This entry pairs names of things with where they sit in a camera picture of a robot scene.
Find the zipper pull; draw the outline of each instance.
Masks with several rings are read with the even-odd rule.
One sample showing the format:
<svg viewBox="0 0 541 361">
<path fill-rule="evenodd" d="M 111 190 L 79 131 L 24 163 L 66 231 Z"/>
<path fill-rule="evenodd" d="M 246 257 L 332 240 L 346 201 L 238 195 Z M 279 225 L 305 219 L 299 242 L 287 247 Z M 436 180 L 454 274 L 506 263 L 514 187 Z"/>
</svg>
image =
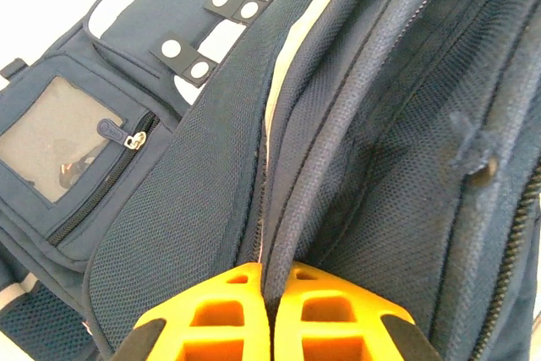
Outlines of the zipper pull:
<svg viewBox="0 0 541 361">
<path fill-rule="evenodd" d="M 130 150 L 138 150 L 146 142 L 146 133 L 144 131 L 129 135 L 118 127 L 110 118 L 100 120 L 97 132 L 104 139 L 114 141 Z"/>
</svg>

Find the transparent id pocket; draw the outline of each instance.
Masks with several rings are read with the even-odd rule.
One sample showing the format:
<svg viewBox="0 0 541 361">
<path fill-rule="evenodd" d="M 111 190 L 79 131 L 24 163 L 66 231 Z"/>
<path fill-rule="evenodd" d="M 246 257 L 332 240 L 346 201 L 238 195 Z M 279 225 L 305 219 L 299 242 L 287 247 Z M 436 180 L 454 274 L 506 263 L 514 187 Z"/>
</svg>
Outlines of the transparent id pocket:
<svg viewBox="0 0 541 361">
<path fill-rule="evenodd" d="M 0 136 L 0 160 L 55 203 L 107 145 L 96 132 L 103 118 L 117 125 L 123 122 L 92 96 L 57 76 Z"/>
</svg>

